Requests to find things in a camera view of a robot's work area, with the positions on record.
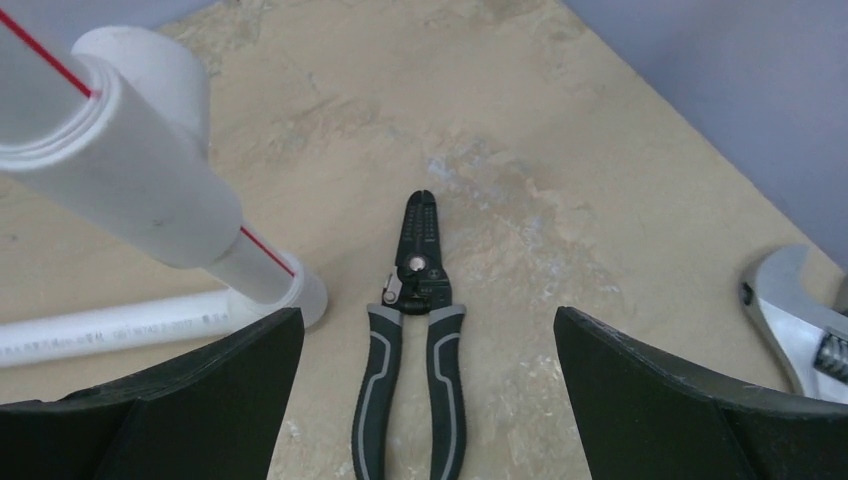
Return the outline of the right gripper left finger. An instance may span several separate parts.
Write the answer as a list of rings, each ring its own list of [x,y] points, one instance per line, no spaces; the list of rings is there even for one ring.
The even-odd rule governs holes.
[[[59,400],[1,408],[5,479],[263,479],[305,337],[285,308]]]

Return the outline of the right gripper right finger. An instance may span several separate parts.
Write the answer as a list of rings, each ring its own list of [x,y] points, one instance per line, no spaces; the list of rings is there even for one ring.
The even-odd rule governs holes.
[[[573,307],[554,337],[595,479],[843,479],[847,408],[741,381]]]

